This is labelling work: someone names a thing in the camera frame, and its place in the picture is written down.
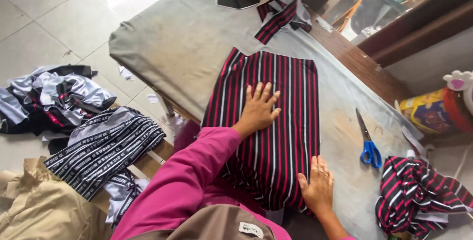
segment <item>clothing label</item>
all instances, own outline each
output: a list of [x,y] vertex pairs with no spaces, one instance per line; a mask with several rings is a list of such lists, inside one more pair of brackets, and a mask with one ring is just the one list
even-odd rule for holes
[[240,232],[251,233],[257,237],[263,239],[263,230],[254,224],[247,224],[245,222],[240,222]]

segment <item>beige fabric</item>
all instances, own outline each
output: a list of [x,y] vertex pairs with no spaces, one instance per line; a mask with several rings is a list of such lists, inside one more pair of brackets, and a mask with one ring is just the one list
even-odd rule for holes
[[47,170],[44,159],[25,159],[23,176],[0,172],[0,201],[12,202],[0,215],[0,240],[109,239],[106,214]]
[[260,239],[252,233],[240,232],[240,222],[256,225],[263,231],[263,239],[276,240],[268,225],[259,222],[251,213],[227,204],[200,209],[177,229],[148,231],[128,240],[246,240]]

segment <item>cutting table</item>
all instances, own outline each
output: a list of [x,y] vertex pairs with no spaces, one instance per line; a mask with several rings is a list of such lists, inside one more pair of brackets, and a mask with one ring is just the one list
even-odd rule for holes
[[[363,137],[355,108],[363,115],[373,141],[385,159],[405,156],[409,144],[405,125],[416,131],[392,106],[409,98],[401,84],[385,73],[338,32],[329,32],[314,18],[310,33],[281,29],[267,45],[253,35],[262,23],[256,7],[234,10],[215,0],[159,0],[112,33],[110,55],[151,86],[168,106],[200,122],[211,91],[230,50],[246,55],[259,50],[316,62],[319,90],[320,153],[335,176],[334,211],[346,230],[358,239],[385,239],[376,225],[375,202],[382,168],[359,160]],[[289,224],[294,239],[314,239]]]

